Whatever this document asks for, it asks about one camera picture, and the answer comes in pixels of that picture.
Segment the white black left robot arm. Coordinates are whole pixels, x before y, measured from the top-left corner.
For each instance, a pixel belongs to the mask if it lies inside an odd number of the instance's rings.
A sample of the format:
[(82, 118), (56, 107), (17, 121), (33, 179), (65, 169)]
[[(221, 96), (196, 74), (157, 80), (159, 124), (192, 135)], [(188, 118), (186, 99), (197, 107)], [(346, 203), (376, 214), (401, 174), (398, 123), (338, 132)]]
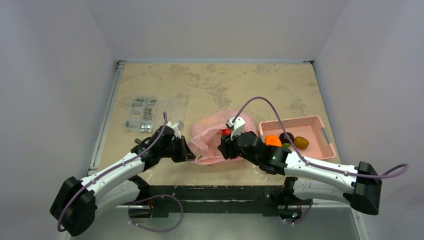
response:
[(131, 202), (142, 205), (150, 200), (149, 185), (140, 173), (163, 158), (175, 163), (195, 158), (181, 134), (183, 126), (181, 121), (168, 122), (104, 170), (82, 179), (66, 179), (49, 211), (57, 220), (57, 230), (75, 237), (85, 232), (96, 217), (116, 206)]

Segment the dark purple fake mangosteen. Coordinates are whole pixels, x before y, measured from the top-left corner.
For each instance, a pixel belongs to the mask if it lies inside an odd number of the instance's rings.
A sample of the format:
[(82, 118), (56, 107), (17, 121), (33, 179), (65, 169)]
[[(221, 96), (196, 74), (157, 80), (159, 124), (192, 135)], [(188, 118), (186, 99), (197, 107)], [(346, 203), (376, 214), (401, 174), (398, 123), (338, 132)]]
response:
[(295, 137), (294, 137), (294, 135), (292, 134), (292, 133), (290, 133), (290, 132), (287, 132), (287, 133), (281, 133), (280, 135), (279, 135), (279, 140), (281, 141), (281, 143), (283, 144), (283, 145), (290, 145), (291, 143), (293, 143), (294, 142), (294, 140), (295, 140)]

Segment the orange fake fruit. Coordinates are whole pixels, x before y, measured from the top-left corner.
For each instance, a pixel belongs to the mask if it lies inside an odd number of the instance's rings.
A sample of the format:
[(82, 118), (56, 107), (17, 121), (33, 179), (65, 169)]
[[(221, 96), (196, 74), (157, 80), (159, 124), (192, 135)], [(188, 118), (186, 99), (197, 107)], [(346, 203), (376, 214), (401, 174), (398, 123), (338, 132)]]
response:
[(268, 135), (264, 138), (267, 146), (282, 147), (283, 143), (277, 135)]

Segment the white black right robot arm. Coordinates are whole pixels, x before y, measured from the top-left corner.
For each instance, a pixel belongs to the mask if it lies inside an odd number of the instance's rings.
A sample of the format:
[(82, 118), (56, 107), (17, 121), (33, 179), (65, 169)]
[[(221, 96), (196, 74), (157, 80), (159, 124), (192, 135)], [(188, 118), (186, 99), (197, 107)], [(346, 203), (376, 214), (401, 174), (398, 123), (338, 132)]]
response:
[(382, 180), (367, 162), (343, 165), (300, 157), (278, 138), (262, 141), (252, 131), (223, 136), (217, 148), (226, 160), (241, 157), (268, 174), (296, 177), (280, 191), (288, 204), (323, 199), (346, 203), (363, 214), (379, 214)]

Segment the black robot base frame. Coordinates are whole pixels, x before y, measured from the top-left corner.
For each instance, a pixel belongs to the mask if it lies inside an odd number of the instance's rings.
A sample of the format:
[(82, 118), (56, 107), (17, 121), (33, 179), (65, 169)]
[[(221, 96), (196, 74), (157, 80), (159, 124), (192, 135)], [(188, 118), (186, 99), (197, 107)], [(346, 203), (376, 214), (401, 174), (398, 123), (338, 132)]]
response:
[(135, 219), (167, 218), (185, 214), (260, 214), (297, 220), (311, 199), (294, 195), (295, 177), (283, 185), (148, 185), (138, 181), (141, 191), (129, 208)]

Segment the pink plastic bag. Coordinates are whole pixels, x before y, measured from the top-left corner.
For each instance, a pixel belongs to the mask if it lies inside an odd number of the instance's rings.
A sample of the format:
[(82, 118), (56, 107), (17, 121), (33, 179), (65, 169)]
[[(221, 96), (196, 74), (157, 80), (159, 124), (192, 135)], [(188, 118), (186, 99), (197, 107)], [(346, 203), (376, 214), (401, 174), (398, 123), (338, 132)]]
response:
[(191, 125), (191, 140), (188, 147), (195, 155), (193, 164), (213, 166), (243, 160), (240, 156), (234, 159), (225, 159), (218, 150), (218, 146), (221, 144), (222, 130), (227, 128), (226, 123), (236, 113), (235, 110), (221, 110)]

